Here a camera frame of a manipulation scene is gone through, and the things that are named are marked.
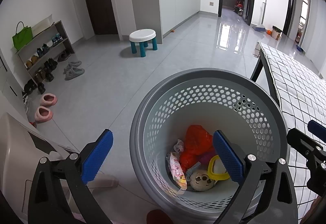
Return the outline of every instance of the plush toy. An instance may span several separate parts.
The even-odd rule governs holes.
[[[190,176],[190,185],[196,191],[207,191],[215,184],[215,180],[208,177],[206,170],[196,170]]]

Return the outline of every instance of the basket rim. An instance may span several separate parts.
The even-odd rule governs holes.
[[[143,133],[147,117],[157,100],[166,91],[170,90],[174,86],[193,79],[217,78],[229,80],[230,78],[227,77],[236,80],[236,83],[246,87],[252,92],[256,91],[260,95],[260,99],[266,105],[268,105],[269,110],[273,114],[280,134],[280,157],[289,162],[290,147],[288,146],[286,140],[288,128],[285,118],[277,103],[258,84],[240,74],[216,68],[195,68],[171,75],[158,83],[153,89],[151,89],[140,103],[133,118],[129,139],[130,157],[137,179],[139,180],[145,192],[162,208],[169,211],[171,214],[175,214],[175,210],[178,208],[179,210],[183,211],[184,214],[187,214],[190,218],[212,221],[219,217],[221,213],[203,212],[202,210],[195,210],[185,207],[182,204],[176,202],[168,194],[166,194],[157,184],[151,172],[149,171],[143,150]],[[259,197],[260,196],[253,198],[253,201],[257,201],[257,204]]]

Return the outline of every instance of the pink slipper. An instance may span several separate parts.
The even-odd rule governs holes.
[[[46,121],[49,121],[52,117],[53,117],[53,112],[50,109],[48,109],[44,106],[39,106],[36,109],[35,121],[37,121],[39,123],[46,122]]]
[[[55,105],[58,98],[54,94],[44,94],[40,99],[40,105],[52,106]]]

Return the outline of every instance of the stool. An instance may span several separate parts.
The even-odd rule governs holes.
[[[137,53],[135,43],[139,43],[142,58],[146,57],[145,48],[148,47],[149,40],[152,40],[153,50],[157,50],[156,32],[152,29],[142,29],[135,31],[130,34],[129,40],[131,43],[131,51],[133,54]]]

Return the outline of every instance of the white stool seat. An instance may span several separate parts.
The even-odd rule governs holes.
[[[141,29],[130,34],[129,40],[131,42],[145,42],[156,37],[156,32],[152,29]]]

